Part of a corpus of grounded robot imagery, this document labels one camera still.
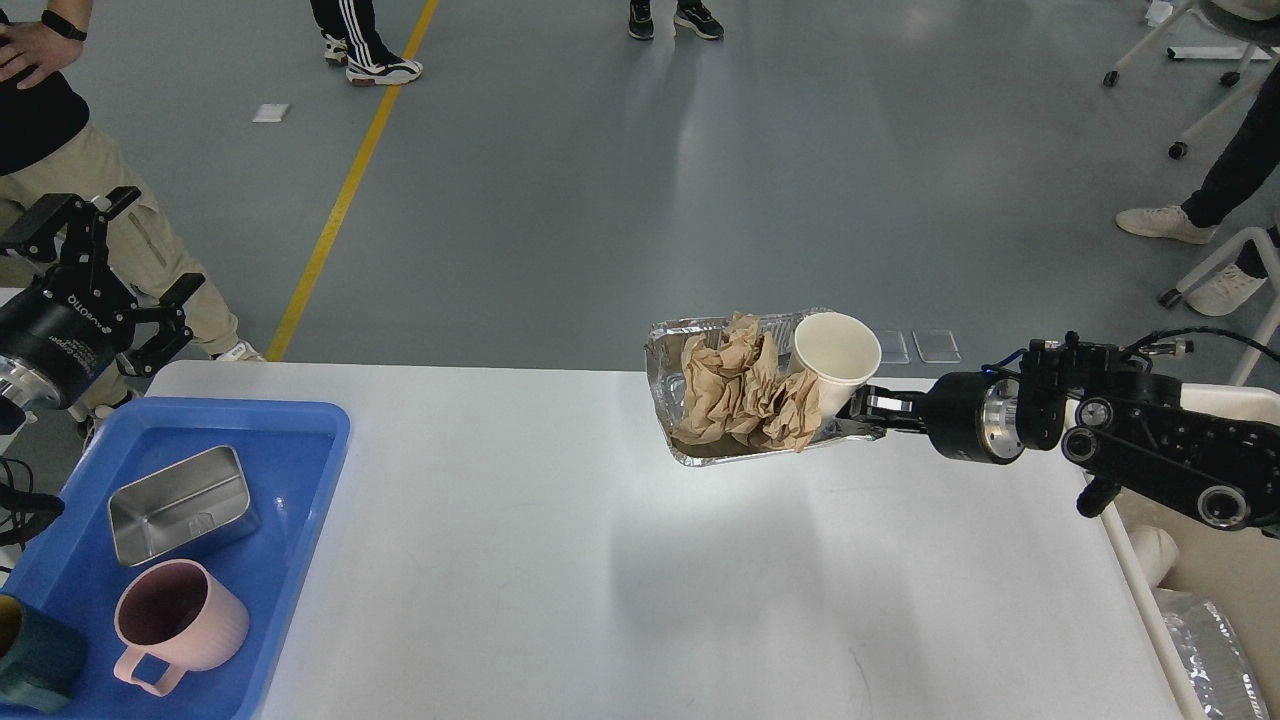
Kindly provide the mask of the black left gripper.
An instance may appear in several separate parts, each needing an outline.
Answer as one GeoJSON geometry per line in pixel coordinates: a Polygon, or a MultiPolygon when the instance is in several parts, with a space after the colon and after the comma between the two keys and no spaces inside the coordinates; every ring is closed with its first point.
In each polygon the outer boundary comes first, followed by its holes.
{"type": "Polygon", "coordinates": [[[4,256],[84,272],[87,288],[46,290],[35,282],[3,305],[4,411],[69,407],[115,357],[123,375],[155,377],[193,338],[184,305],[204,286],[204,274],[184,273],[147,307],[137,307],[127,284],[101,290],[110,274],[108,223],[140,197],[136,186],[91,200],[46,193],[3,233],[4,256]],[[133,331],[143,324],[157,329],[132,348],[133,331]]]}

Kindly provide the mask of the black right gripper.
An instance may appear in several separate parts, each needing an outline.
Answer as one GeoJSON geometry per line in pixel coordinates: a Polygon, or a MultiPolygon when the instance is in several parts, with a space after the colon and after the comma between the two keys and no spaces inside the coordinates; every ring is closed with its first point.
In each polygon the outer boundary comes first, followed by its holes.
{"type": "Polygon", "coordinates": [[[1019,382],[986,373],[950,373],[925,391],[859,388],[847,402],[851,433],[925,434],[945,457],[1007,465],[1024,451],[1016,428],[1019,382]],[[925,398],[925,420],[920,406],[925,398]]]}

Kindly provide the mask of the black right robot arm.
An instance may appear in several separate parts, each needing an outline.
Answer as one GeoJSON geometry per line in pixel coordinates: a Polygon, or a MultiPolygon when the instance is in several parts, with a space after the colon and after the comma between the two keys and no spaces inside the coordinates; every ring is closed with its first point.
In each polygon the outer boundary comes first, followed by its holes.
{"type": "Polygon", "coordinates": [[[1181,382],[1152,370],[1180,331],[1124,345],[1034,340],[978,372],[928,391],[867,386],[838,410],[841,436],[925,436],[945,457],[1007,465],[1023,451],[1059,448],[1089,477],[1076,500],[1098,516],[1130,489],[1217,530],[1277,536],[1279,430],[1181,406],[1181,382]]]}

